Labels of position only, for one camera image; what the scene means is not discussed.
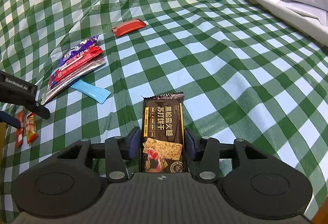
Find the red thin snack stick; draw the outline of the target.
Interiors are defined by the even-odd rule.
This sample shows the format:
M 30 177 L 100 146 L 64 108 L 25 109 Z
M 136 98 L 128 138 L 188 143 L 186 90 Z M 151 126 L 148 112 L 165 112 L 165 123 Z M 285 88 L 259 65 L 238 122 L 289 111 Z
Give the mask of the red thin snack stick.
M 16 130 L 16 147 L 21 147 L 23 143 L 23 130 L 24 130 L 24 110 L 17 114 L 17 119 L 20 123 L 20 128 Z

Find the dark brown cracker packet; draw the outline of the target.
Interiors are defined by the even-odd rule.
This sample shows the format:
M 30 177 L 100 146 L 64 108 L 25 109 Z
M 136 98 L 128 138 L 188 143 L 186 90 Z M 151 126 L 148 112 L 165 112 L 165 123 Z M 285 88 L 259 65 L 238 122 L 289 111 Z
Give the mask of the dark brown cracker packet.
M 184 172 L 182 92 L 144 98 L 142 124 L 142 171 Z

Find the light blue snack stick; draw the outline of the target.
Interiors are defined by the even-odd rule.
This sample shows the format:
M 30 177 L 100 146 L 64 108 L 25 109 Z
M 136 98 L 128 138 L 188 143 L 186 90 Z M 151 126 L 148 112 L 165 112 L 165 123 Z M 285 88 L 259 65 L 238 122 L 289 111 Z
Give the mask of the light blue snack stick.
M 94 99 L 95 101 L 101 104 L 103 104 L 111 95 L 110 91 L 98 88 L 82 80 L 78 80 L 77 82 L 75 82 L 73 85 L 71 85 L 71 88 L 81 92 L 82 94 L 87 95 L 88 97 Z

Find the red white snack packet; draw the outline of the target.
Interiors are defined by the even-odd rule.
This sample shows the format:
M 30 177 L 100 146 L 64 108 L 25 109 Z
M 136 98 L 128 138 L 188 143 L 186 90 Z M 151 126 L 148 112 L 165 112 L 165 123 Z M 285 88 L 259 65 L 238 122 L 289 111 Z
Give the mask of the red white snack packet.
M 97 46 L 90 46 L 86 50 L 75 55 L 73 58 L 66 61 L 62 66 L 55 70 L 49 79 L 48 87 L 51 88 L 57 84 L 64 77 L 76 71 L 82 65 L 85 65 L 88 61 L 91 61 L 96 56 L 100 55 L 103 50 Z

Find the silver snack packet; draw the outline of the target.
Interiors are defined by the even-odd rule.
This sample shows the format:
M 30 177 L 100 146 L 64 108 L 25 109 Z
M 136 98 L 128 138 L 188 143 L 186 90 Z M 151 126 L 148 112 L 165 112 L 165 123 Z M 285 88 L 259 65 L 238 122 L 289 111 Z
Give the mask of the silver snack packet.
M 103 56 L 97 56 L 94 59 L 87 61 L 84 65 L 74 69 L 71 73 L 65 76 L 63 79 L 59 80 L 54 86 L 48 88 L 47 91 L 42 95 L 41 104 L 45 105 L 51 99 L 56 97 L 60 92 L 68 88 L 78 80 L 83 75 L 92 72 L 98 67 L 104 65 L 106 63 L 105 58 Z

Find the small orange red candy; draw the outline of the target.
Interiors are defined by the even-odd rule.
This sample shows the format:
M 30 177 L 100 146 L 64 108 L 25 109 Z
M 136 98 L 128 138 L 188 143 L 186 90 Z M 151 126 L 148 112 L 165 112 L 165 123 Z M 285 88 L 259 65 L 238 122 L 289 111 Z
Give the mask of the small orange red candy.
M 35 113 L 29 113 L 26 118 L 26 138 L 28 144 L 32 143 L 38 137 L 35 115 Z

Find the purple snack packet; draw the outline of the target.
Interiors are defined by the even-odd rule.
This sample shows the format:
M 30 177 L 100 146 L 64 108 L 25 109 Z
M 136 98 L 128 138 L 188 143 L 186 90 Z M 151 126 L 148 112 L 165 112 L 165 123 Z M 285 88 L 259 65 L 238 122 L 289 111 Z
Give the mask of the purple snack packet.
M 78 58 L 80 58 L 84 53 L 91 52 L 92 50 L 96 49 L 97 41 L 98 41 L 99 35 L 92 36 L 90 38 L 84 39 L 76 46 L 72 47 L 70 50 L 68 50 L 64 56 L 59 60 L 58 68 L 55 69 L 48 82 L 48 86 L 52 86 L 55 84 L 55 76 L 65 68 L 69 67 L 69 65 Z

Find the red flat snack packet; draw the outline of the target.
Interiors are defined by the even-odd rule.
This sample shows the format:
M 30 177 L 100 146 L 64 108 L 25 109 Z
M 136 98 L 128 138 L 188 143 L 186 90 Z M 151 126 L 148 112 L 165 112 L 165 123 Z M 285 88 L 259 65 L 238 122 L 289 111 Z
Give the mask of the red flat snack packet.
M 146 23 L 141 19 L 133 19 L 125 21 L 112 28 L 112 31 L 116 37 L 124 36 L 125 34 L 134 32 L 136 30 L 146 27 Z

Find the green white checkered cloth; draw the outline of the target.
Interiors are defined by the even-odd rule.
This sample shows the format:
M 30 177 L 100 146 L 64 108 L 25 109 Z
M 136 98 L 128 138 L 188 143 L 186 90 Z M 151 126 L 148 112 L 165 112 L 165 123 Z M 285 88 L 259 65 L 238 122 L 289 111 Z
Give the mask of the green white checkered cloth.
M 133 19 L 146 27 L 114 35 Z M 95 35 L 106 63 L 83 80 L 111 96 L 101 104 L 65 90 L 19 148 L 7 130 L 2 223 L 18 215 L 20 173 L 82 138 L 126 136 L 145 97 L 172 92 L 184 93 L 184 125 L 197 134 L 243 138 L 305 174 L 314 217 L 327 198 L 326 47 L 251 0 L 1 0 L 1 70 L 37 85 L 37 97 L 63 54 Z

